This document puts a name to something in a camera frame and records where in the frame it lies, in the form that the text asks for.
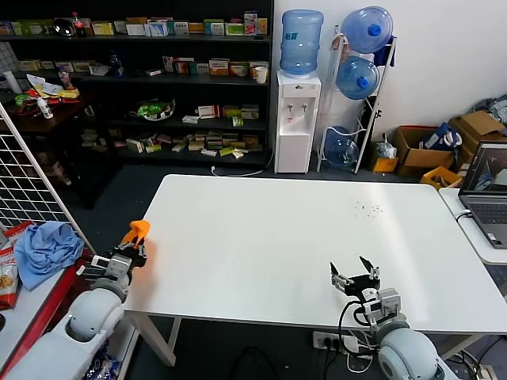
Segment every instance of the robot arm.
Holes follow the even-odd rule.
[[[121,304],[127,298],[132,269],[146,263],[144,236],[149,224],[131,223],[132,231],[123,242],[105,256],[94,256],[96,279],[91,291],[81,293],[72,302],[57,326],[43,335],[9,372],[6,380],[81,380],[95,353],[111,336],[124,316]],[[86,276],[86,268],[78,274]]]
[[[348,278],[331,263],[331,283],[342,293],[359,299],[360,307],[354,310],[354,318],[358,324],[370,327],[379,345],[379,364],[386,377],[389,380],[459,380],[439,357],[431,340],[410,328],[401,313],[399,293],[394,288],[379,289],[379,268],[363,257],[360,259],[369,274]],[[359,320],[358,314],[366,322]]]

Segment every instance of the power strip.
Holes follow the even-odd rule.
[[[314,331],[313,332],[313,345],[314,348],[317,348],[318,350],[326,350],[327,347],[324,345],[324,340],[326,338],[329,338],[331,341],[338,339],[338,334],[333,334],[331,332],[321,332],[321,331]],[[357,338],[355,336],[351,335],[341,335],[341,338],[343,339],[343,344],[353,352],[359,351],[359,346],[357,344]],[[340,352],[345,353],[345,350],[343,348],[340,348]]]

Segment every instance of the water bottle rack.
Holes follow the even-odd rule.
[[[349,44],[347,43],[345,36],[343,34],[339,33],[338,30],[339,30],[338,26],[335,26],[334,27],[335,36],[333,38],[333,42],[331,43],[331,49],[330,49],[330,51],[331,51],[330,62],[329,62],[328,70],[327,70],[326,79],[323,83],[322,101],[321,101],[320,106],[318,107],[317,128],[323,129],[323,132],[322,132],[322,140],[321,140],[320,146],[318,146],[318,148],[317,148],[317,155],[318,155],[317,173],[320,172],[322,161],[327,161],[326,157],[324,155],[324,146],[326,143],[327,132],[329,130],[333,130],[336,133],[338,133],[339,135],[355,136],[355,138],[354,138],[355,141],[357,141],[357,136],[361,132],[366,133],[366,135],[363,139],[363,142],[361,144],[359,157],[357,159],[356,166],[353,168],[354,174],[357,174],[357,171],[359,170],[359,166],[361,163],[361,159],[363,158],[363,155],[364,155],[364,150],[366,149],[366,146],[368,144],[368,136],[372,132],[372,128],[373,128],[373,124],[375,122],[375,119],[377,117],[381,117],[382,110],[379,108],[379,105],[380,105],[380,102],[382,99],[381,98],[382,89],[383,89],[383,84],[385,82],[385,79],[387,77],[387,73],[391,67],[391,60],[393,59],[393,55],[395,54],[397,37],[393,36],[392,43],[386,45],[387,47],[389,47],[389,53],[387,55],[386,66],[384,67],[383,73],[380,75],[381,78],[379,81],[379,85],[377,86],[377,89],[376,89],[376,96],[375,96],[375,93],[372,94],[372,96],[375,96],[375,100],[372,101],[372,99],[370,97],[367,97],[364,99],[364,103],[372,112],[369,119],[368,119],[368,124],[365,127],[363,125],[363,123],[361,122],[362,115],[359,115],[356,118],[357,129],[355,131],[352,131],[351,133],[344,134],[344,133],[337,131],[333,126],[331,126],[330,120],[329,120],[330,110],[331,110],[331,107],[333,106],[334,92],[339,91],[339,89],[336,86],[336,76],[338,73],[338,68],[341,63],[340,58],[342,56],[343,51],[346,48],[349,48]]]

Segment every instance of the water jug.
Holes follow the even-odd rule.
[[[308,74],[317,68],[318,42],[324,15],[316,10],[288,10],[282,17],[280,67],[289,74]]]
[[[359,149],[351,136],[350,132],[343,127],[334,127],[339,133],[332,129],[328,129],[326,133],[326,141],[324,142],[324,156],[326,160],[334,167],[339,169],[347,169],[357,163],[359,157]]]
[[[348,57],[338,67],[336,86],[349,99],[364,99],[375,91],[379,70],[367,59]]]
[[[391,38],[393,19],[379,6],[368,6],[348,15],[341,26],[350,47],[359,53],[374,53]]]

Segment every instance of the laptop screen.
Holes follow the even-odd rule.
[[[507,143],[481,142],[460,193],[507,195]]]

